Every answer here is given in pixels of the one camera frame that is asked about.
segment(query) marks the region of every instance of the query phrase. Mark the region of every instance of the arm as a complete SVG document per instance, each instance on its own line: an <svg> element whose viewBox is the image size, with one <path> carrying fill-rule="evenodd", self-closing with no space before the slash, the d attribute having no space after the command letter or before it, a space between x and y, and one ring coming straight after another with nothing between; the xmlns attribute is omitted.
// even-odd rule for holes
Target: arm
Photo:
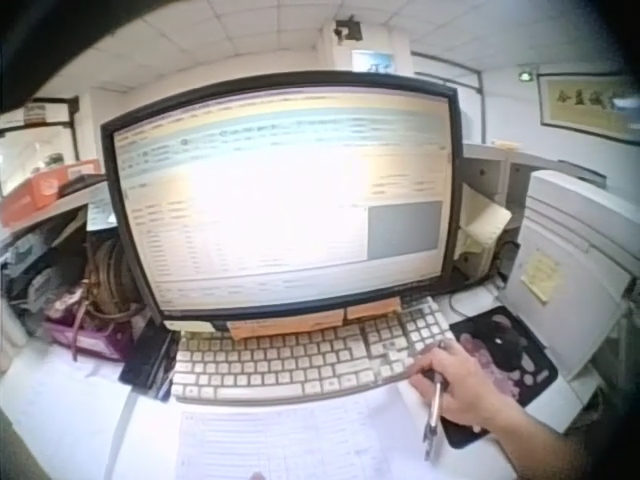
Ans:
<svg viewBox="0 0 640 480"><path fill-rule="evenodd" d="M493 433L522 478L562 479L581 473L583 456L579 447L500 393L457 342L447 343L444 350L432 349L410 367L409 383L430 402L435 388L419 373L427 369L440 372L449 381L442 398L442 415Z"/></svg>

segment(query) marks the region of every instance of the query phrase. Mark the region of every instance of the computer monitor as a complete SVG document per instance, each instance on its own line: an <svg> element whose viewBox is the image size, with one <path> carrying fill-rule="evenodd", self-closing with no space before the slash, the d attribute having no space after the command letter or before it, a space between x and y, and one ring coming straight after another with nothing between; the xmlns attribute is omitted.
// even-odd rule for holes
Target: computer monitor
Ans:
<svg viewBox="0 0 640 480"><path fill-rule="evenodd" d="M454 89L298 72L181 93L102 126L109 190L162 320L311 313L451 271Z"/></svg>

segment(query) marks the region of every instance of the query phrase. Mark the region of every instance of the mouse pad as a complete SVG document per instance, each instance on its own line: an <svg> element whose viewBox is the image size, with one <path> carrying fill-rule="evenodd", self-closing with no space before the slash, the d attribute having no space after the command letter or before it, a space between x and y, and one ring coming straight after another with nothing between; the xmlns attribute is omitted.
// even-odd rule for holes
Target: mouse pad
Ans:
<svg viewBox="0 0 640 480"><path fill-rule="evenodd" d="M488 338L490 335L485 332L496 331L495 325L490 322L499 322L511 328L511 333L516 334L511 335L511 338L517 338L520 342L520 366L511 372L496 367L489 349L484 347L485 342L491 340ZM453 323L450 328L465 350L478 360L485 373L492 378L498 390L514 397L523 407L529 405L558 378L558 369L544 353L533 333L503 306ZM503 353L513 355L513 345L509 353L496 350L499 349L496 343L491 348L494 356ZM477 427L474 429L459 425L446 418L442 418L442 427L453 448L466 447L489 433Z"/></svg>

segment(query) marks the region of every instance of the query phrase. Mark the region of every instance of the orange sticky note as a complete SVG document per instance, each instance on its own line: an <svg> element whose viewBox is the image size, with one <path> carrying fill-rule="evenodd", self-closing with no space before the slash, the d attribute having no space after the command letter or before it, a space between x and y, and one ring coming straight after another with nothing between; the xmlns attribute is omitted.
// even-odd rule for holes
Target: orange sticky note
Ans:
<svg viewBox="0 0 640 480"><path fill-rule="evenodd" d="M229 332L234 340L267 335L312 332L323 328L339 327L344 320L344 310L310 313L293 317L267 318L229 322Z"/></svg>
<svg viewBox="0 0 640 480"><path fill-rule="evenodd" d="M369 317L371 315L384 315L385 313L399 312L401 310L400 297L387 298L377 302L354 305L347 308L347 318Z"/></svg>

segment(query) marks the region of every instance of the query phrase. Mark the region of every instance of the monitor bezel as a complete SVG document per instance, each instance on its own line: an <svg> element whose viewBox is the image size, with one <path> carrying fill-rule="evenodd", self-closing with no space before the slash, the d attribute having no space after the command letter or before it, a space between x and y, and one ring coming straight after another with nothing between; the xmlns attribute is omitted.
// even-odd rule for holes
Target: monitor bezel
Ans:
<svg viewBox="0 0 640 480"><path fill-rule="evenodd" d="M124 208L120 176L116 165L114 134L139 122L188 107L204 101L265 90L300 87L346 86L383 88L420 93L444 98L448 101L451 127L452 188L449 225L441 274L426 280L404 283L367 292L327 297L286 304L256 305L239 308L221 308L206 314L175 315L160 309L146 272L140 253L133 241L128 215ZM433 294L450 287L453 271L453 256L462 201L462 182L458 165L462 159L462 126L458 94L455 88L411 77L348 71L301 71L244 77L187 90L126 112L101 125L102 151L107 184L118 230L130 268L140 289L142 298L157 321L233 321L261 318L280 318L295 315L330 311L353 305L374 302L402 295L408 291L421 290Z"/></svg>

